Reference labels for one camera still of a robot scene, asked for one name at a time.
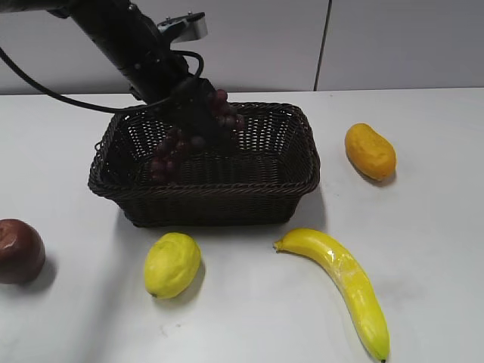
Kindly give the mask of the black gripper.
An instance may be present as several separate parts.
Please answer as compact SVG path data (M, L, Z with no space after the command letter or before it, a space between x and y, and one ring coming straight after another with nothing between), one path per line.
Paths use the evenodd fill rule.
M210 108L214 93L208 79L197 79L170 107L168 121L184 132L216 132L216 120Z

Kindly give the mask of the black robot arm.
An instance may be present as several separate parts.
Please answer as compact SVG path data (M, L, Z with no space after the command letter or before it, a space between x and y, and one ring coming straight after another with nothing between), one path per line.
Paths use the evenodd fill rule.
M206 36L203 12L155 23L131 1L3 1L1 11L47 11L61 19L72 18L129 81L132 94L144 105L120 109L64 97L37 83L2 52L1 59L11 70L41 93L103 113L152 112L192 135L206 140L219 137L219 124L210 109L215 89L201 76L203 58L171 48L173 42Z

